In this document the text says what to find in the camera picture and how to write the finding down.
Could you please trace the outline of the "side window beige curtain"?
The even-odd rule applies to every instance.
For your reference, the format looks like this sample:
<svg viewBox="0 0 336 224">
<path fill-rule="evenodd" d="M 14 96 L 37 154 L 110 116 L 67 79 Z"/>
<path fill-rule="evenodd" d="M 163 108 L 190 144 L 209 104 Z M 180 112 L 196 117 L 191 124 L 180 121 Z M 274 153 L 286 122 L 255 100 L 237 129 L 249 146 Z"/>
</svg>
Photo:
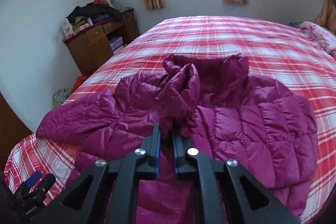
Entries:
<svg viewBox="0 0 336 224">
<path fill-rule="evenodd" d="M 335 34 L 336 9 L 332 0 L 323 0 L 322 10 L 317 16 L 315 23 Z"/>
</svg>

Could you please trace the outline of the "books on desk shelf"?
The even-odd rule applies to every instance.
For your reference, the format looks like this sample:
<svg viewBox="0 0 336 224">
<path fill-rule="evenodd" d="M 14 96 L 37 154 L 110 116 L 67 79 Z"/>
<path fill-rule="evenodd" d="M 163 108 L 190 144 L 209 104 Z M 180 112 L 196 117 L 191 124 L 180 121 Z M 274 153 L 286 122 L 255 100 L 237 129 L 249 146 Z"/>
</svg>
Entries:
<svg viewBox="0 0 336 224">
<path fill-rule="evenodd" d="M 122 37 L 116 37 L 109 41 L 109 45 L 112 49 L 114 55 L 123 50 L 123 39 Z"/>
</svg>

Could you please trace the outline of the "red plaid bed sheet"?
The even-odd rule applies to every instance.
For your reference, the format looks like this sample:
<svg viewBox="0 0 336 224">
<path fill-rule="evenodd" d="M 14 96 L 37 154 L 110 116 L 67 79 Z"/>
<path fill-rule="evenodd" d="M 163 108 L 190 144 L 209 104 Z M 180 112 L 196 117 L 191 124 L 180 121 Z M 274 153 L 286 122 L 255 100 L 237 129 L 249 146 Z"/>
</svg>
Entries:
<svg viewBox="0 0 336 224">
<path fill-rule="evenodd" d="M 335 186 L 335 59 L 307 30 L 233 16 L 194 16 L 157 24 L 101 66 L 70 100 L 114 89 L 137 72 L 161 72 L 172 53 L 216 58 L 241 53 L 252 73 L 281 81 L 311 103 L 318 125 L 318 159 L 303 223 L 317 219 Z"/>
</svg>

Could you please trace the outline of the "pink floral quilt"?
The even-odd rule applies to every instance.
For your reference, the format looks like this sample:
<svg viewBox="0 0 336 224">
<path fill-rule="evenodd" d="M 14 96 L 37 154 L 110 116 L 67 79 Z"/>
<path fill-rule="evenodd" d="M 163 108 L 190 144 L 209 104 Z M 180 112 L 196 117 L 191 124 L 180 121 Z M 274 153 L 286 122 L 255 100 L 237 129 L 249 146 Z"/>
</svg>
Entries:
<svg viewBox="0 0 336 224">
<path fill-rule="evenodd" d="M 319 45 L 335 59 L 336 38 L 335 34 L 313 22 L 305 21 L 300 28 L 307 31 L 317 40 Z"/>
</svg>

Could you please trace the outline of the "wooden desk cabinet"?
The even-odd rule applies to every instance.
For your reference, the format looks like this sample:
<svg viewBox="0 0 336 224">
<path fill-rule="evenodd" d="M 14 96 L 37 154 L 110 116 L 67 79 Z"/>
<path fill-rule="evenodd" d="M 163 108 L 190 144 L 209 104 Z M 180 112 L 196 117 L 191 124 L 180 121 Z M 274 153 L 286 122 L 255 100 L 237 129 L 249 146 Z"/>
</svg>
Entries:
<svg viewBox="0 0 336 224">
<path fill-rule="evenodd" d="M 122 37 L 126 47 L 140 36 L 134 9 L 121 13 L 121 22 L 107 18 L 63 40 L 82 75 L 93 74 L 114 55 L 109 45 L 111 39 Z"/>
</svg>

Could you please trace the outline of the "red plastic bag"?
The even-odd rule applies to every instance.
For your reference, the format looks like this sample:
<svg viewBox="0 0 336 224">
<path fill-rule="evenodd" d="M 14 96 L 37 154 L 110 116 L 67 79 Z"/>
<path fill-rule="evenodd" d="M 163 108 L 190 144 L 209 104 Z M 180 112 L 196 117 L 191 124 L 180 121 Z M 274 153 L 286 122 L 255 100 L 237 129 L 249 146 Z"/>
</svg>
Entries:
<svg viewBox="0 0 336 224">
<path fill-rule="evenodd" d="M 90 77 L 90 75 L 82 75 L 76 78 L 75 83 L 72 87 L 72 92 L 74 93 L 82 84 L 86 82 L 86 80 Z"/>
</svg>

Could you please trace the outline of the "pile of dark clothes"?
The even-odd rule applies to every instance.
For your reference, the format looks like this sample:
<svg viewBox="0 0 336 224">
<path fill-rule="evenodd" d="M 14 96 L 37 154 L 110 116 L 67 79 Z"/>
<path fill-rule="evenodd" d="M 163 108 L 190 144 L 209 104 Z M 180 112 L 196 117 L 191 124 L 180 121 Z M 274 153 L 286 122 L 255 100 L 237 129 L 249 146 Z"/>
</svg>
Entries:
<svg viewBox="0 0 336 224">
<path fill-rule="evenodd" d="M 122 13 L 113 7 L 102 5 L 102 4 L 93 4 L 88 3 L 86 6 L 80 7 L 76 6 L 74 10 L 67 16 L 67 19 L 70 23 L 74 23 L 76 17 L 86 17 L 91 18 L 96 15 L 109 15 L 114 20 L 121 22 L 123 21 Z"/>
</svg>

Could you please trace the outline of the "magenta quilted down jacket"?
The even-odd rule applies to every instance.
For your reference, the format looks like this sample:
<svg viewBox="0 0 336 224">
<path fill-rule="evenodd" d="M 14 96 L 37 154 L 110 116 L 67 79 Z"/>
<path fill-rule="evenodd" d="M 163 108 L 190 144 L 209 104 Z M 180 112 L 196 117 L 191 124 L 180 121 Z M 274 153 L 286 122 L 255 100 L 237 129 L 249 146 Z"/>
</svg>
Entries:
<svg viewBox="0 0 336 224">
<path fill-rule="evenodd" d="M 295 216 L 306 206 L 317 162 L 317 125 L 307 98 L 270 77 L 249 72 L 248 58 L 170 55 L 163 73 L 123 78 L 49 112 L 36 135 L 80 149 L 70 181 L 96 159 L 124 157 L 160 125 L 159 178 L 142 181 L 137 223 L 194 223 L 191 182 L 173 173 L 176 131 L 210 158 L 237 160 Z"/>
</svg>

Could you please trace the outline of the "white gift box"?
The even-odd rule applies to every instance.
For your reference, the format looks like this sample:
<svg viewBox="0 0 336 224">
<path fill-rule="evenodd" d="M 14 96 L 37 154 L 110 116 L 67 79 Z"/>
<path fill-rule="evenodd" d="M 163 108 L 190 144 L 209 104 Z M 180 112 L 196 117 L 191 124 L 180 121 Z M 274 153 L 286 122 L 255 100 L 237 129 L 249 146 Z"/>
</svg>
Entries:
<svg viewBox="0 0 336 224">
<path fill-rule="evenodd" d="M 72 24 L 70 24 L 69 20 L 67 18 L 65 18 L 63 20 L 63 22 L 61 23 L 61 27 L 64 33 L 64 36 L 70 36 L 73 34 L 73 28 L 72 28 Z"/>
</svg>

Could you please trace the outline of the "grey patterned bag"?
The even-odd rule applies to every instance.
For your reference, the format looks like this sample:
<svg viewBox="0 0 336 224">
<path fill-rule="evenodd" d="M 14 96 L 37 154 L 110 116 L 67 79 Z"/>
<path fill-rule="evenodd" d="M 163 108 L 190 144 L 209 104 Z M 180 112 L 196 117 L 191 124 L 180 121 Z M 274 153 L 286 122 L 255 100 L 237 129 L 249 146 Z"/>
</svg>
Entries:
<svg viewBox="0 0 336 224">
<path fill-rule="evenodd" d="M 61 106 L 72 95 L 72 93 L 72 89 L 60 89 L 55 92 L 52 96 L 54 108 Z"/>
</svg>

